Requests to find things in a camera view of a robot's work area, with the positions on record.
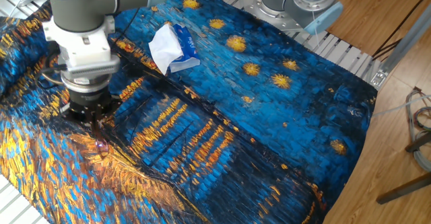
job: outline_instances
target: white tissue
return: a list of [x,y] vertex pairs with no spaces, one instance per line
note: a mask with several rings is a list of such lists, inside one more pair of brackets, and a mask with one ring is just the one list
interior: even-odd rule
[[169,64],[173,60],[184,56],[180,42],[178,42],[173,28],[168,24],[156,32],[153,40],[148,45],[150,46],[153,61],[163,75],[166,74]]

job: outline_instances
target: tissue box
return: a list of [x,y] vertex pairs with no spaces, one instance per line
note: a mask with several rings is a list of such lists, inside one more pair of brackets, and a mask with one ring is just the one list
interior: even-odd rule
[[173,28],[178,37],[178,41],[180,42],[184,56],[181,56],[171,62],[170,71],[175,73],[200,65],[201,60],[197,54],[195,43],[193,42],[189,30],[186,27],[182,27],[178,24],[174,25]]

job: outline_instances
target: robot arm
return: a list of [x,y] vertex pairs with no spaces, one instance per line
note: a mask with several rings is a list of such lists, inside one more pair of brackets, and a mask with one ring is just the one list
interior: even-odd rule
[[338,0],[245,1],[248,3],[244,5],[246,11],[280,30],[295,32],[304,29],[309,34],[326,30],[343,11],[343,5]]
[[59,45],[58,62],[66,69],[61,71],[60,83],[70,94],[69,103],[61,109],[67,120],[95,124],[118,108],[119,99],[108,90],[112,74],[119,70],[120,59],[111,53],[108,43],[115,24],[114,18],[107,14],[163,2],[51,0],[53,17],[43,23],[43,28],[46,40]]

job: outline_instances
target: blue and white packaging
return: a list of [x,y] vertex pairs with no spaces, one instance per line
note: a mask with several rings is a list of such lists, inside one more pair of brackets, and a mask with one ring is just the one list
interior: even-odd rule
[[189,30],[178,24],[162,26],[148,46],[163,75],[169,67],[175,73],[201,64]]
[[178,42],[181,45],[183,55],[170,64],[170,71],[172,73],[189,69],[191,67],[201,64],[201,59],[197,54],[195,42],[191,37],[189,30],[186,27],[182,27],[178,24],[173,26],[173,29],[178,38]]

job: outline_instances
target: wooden surface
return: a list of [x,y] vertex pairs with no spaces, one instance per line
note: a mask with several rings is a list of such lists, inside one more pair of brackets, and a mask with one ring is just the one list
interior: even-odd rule
[[[341,17],[329,32],[363,52],[373,54],[419,0],[340,0]],[[431,0],[425,0],[391,41],[404,36]]]
[[[379,91],[375,112],[402,105],[414,86],[431,94],[430,47],[431,30],[428,30]],[[414,103],[412,110],[423,106],[423,102]],[[325,224],[430,223],[430,186],[384,205],[376,203],[379,194],[426,173],[413,155],[404,150],[409,143],[405,109],[373,118],[360,160]],[[431,144],[421,150],[431,159]]]

